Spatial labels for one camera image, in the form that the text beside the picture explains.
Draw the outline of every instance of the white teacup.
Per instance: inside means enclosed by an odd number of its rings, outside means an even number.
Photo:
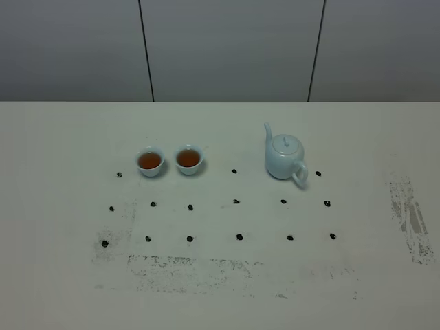
[[[159,155],[159,157],[160,157],[159,165],[157,165],[154,168],[142,168],[139,164],[139,161],[143,155],[148,155],[148,154]],[[148,146],[146,148],[143,148],[141,151],[139,151],[136,154],[135,161],[136,161],[137,169],[143,175],[145,175],[146,177],[155,177],[156,175],[159,174],[159,172],[162,168],[162,165],[164,164],[165,157],[164,157],[164,153],[162,152],[162,150],[160,150],[160,148],[157,148],[156,146]]]
[[[194,151],[194,152],[198,153],[199,154],[199,161],[192,166],[184,166],[185,164],[180,164],[179,163],[179,156],[181,155],[181,152],[184,152],[184,151]],[[198,146],[194,146],[192,144],[187,144],[185,146],[181,146],[180,148],[178,148],[176,150],[176,152],[174,154],[174,160],[175,160],[176,166],[185,175],[195,174],[200,169],[200,165],[204,159],[205,159],[205,155],[204,155],[203,150],[201,148],[199,148]]]

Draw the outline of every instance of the teapot lid knob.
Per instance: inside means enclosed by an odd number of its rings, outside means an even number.
[[[300,142],[298,141],[298,139],[291,135],[277,135],[272,140],[272,146],[274,147],[274,149],[284,155],[295,153],[298,150],[299,145]]]

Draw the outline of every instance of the table surface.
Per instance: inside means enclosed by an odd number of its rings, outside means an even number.
[[[302,141],[304,189],[266,173],[266,121]],[[439,123],[439,103],[0,103],[2,329],[438,329]]]

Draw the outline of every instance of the teacup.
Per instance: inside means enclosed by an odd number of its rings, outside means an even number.
[[[198,146],[187,144],[175,152],[174,159],[178,169],[185,175],[194,175],[205,159],[204,152]]]
[[[143,148],[135,157],[137,169],[146,177],[155,177],[164,164],[164,153],[156,146]]]

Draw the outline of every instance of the teapot spout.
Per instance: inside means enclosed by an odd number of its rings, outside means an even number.
[[[269,123],[264,123],[264,128],[266,129],[266,146],[272,141],[272,130],[270,129]]]

